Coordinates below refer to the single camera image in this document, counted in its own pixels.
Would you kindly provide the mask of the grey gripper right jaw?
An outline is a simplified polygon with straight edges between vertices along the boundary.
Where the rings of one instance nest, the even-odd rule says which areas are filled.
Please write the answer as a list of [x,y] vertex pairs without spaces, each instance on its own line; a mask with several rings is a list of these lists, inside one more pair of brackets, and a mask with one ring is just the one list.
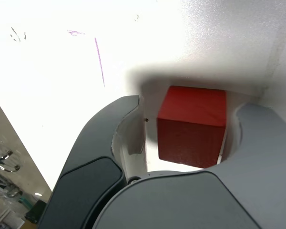
[[102,209],[95,229],[286,229],[286,122],[241,106],[239,145],[222,163],[139,180]]

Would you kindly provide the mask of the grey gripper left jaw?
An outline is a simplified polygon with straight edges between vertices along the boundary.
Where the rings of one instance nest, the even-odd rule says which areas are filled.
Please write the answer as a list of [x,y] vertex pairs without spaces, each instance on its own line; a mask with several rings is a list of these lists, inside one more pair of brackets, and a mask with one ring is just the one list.
[[145,129],[140,97],[121,97],[95,114],[77,137],[40,229],[90,229],[128,180],[145,174]]

